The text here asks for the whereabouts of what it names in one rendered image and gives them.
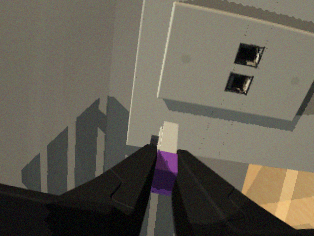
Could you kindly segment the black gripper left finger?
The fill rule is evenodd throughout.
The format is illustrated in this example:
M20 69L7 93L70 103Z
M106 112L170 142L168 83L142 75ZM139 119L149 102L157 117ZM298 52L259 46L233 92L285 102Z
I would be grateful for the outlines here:
M156 159L142 146L60 196L0 183L0 236L140 236Z

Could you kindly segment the grey panel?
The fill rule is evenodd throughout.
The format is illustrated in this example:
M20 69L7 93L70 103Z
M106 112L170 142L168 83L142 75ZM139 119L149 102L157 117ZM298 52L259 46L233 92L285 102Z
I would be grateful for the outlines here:
M144 0L128 145L314 173L314 0Z

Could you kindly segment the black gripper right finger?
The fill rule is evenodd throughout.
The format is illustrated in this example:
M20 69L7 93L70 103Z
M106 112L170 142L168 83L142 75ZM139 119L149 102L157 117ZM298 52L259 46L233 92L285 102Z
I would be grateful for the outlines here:
M176 154L174 236L314 236L314 228L294 230L271 215L189 151L178 149Z

